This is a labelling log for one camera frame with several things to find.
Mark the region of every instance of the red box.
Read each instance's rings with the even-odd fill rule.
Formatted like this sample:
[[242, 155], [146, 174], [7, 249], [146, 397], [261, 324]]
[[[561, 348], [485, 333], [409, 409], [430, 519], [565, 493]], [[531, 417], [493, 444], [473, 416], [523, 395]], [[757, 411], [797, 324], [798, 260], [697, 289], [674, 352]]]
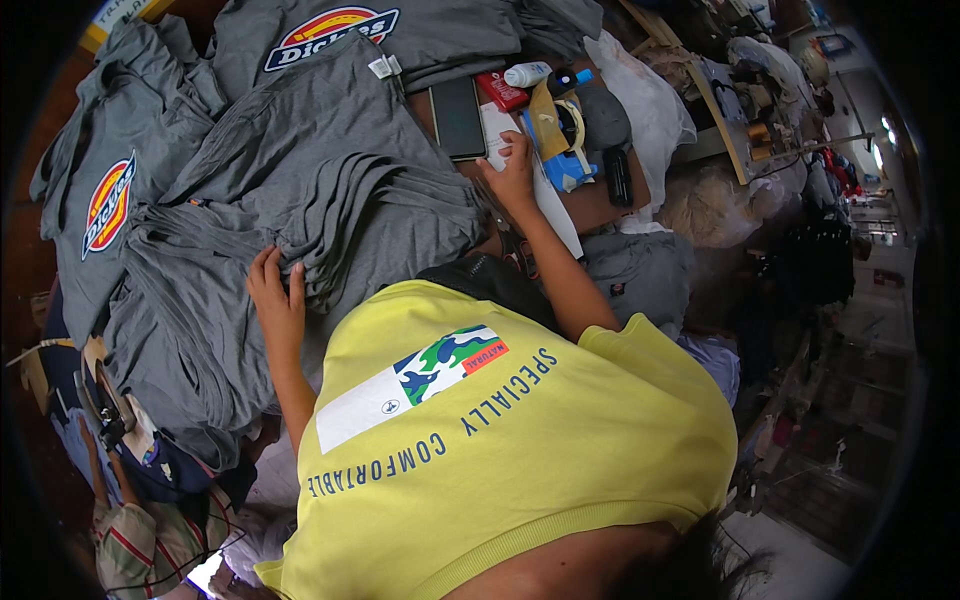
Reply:
[[500, 112], [511, 112], [527, 106], [530, 102], [530, 94], [519, 87], [507, 85], [503, 81], [503, 71], [493, 71], [492, 73], [481, 73], [475, 75], [473, 80], [477, 82], [490, 99], [496, 104]]

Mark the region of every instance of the woman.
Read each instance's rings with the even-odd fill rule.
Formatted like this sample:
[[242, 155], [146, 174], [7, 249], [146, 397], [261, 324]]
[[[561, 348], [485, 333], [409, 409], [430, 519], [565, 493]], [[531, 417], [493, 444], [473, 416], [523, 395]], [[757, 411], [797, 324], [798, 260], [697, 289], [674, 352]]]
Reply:
[[529, 140], [501, 136], [506, 168], [478, 164], [563, 337], [404, 281], [338, 325], [317, 397], [300, 371], [303, 265], [289, 296], [278, 249], [251, 265], [301, 485], [283, 560], [257, 572], [297, 599], [724, 597], [749, 567], [725, 579], [711, 543], [736, 452], [727, 402], [643, 315], [620, 331], [537, 207]]
[[171, 591], [198, 564], [215, 553], [236, 529], [236, 511], [243, 507], [256, 480], [264, 448], [279, 438], [279, 419], [264, 415], [256, 440], [244, 445], [240, 464], [217, 476], [206, 492], [184, 497], [178, 504], [144, 502], [137, 496], [123, 461], [114, 450], [108, 456], [123, 496], [110, 507], [107, 484], [100, 470], [97, 443], [81, 418], [81, 435], [93, 473], [93, 551], [82, 555], [109, 598], [146, 600]]

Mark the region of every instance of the white bottle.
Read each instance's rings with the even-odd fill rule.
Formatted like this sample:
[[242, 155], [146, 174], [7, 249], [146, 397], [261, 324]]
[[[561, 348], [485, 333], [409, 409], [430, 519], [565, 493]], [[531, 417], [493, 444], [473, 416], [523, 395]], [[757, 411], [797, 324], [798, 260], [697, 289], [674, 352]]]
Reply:
[[503, 81], [513, 87], [533, 87], [547, 78], [553, 69], [542, 60], [536, 62], [522, 62], [507, 69], [503, 74]]

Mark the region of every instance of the yellow t-shirt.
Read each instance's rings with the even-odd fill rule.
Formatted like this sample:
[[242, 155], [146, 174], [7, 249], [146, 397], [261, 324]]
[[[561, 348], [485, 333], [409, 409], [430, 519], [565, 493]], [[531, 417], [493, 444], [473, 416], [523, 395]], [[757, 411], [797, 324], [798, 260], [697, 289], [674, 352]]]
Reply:
[[315, 411], [297, 532], [256, 569], [297, 600], [440, 598], [568, 534], [685, 531], [736, 453], [719, 388], [643, 315], [574, 345], [421, 280], [340, 323]]

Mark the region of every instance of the smartphone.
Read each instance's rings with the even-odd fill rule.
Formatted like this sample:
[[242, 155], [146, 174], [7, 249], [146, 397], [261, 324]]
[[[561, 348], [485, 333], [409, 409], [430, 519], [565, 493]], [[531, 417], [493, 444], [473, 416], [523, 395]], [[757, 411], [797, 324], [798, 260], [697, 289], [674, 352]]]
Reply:
[[433, 130], [440, 147], [454, 161], [487, 155], [487, 138], [472, 77], [430, 86]]

